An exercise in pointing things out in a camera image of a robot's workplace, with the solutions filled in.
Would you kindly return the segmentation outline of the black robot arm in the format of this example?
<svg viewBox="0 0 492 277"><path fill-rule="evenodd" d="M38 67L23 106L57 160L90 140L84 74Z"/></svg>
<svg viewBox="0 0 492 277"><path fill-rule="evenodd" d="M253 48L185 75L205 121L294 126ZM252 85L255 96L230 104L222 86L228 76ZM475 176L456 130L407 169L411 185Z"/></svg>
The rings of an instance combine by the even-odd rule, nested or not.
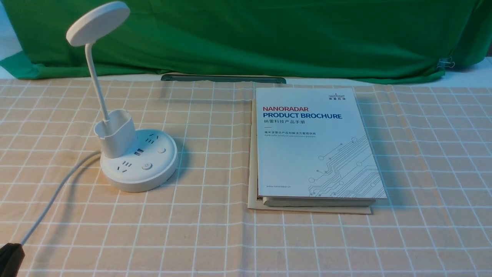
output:
<svg viewBox="0 0 492 277"><path fill-rule="evenodd" d="M5 244L0 249L0 276L17 277L24 257L25 252L21 244Z"/></svg>

